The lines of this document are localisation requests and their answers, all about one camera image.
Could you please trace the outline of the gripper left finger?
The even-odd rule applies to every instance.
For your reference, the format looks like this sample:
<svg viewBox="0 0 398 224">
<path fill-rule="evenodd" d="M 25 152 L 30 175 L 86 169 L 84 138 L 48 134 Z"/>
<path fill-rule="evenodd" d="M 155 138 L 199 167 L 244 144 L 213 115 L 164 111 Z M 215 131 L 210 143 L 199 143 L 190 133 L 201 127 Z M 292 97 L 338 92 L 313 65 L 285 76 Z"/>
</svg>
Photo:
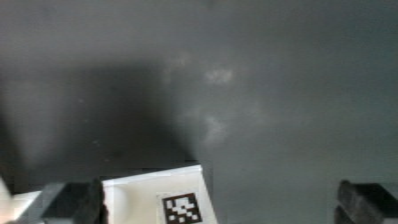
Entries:
<svg viewBox="0 0 398 224">
<path fill-rule="evenodd" d="M 109 224 L 105 190 L 98 179 L 54 183 L 43 191 L 45 224 Z"/>
</svg>

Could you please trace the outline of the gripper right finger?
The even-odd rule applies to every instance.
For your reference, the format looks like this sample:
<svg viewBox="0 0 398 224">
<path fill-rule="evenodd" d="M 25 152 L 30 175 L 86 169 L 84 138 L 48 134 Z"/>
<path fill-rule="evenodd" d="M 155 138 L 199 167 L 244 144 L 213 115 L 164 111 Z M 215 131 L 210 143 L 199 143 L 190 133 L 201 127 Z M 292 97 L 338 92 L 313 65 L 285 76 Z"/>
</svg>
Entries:
<svg viewBox="0 0 398 224">
<path fill-rule="evenodd" d="M 398 224 L 398 183 L 354 183 L 338 187 L 334 224 Z"/>
</svg>

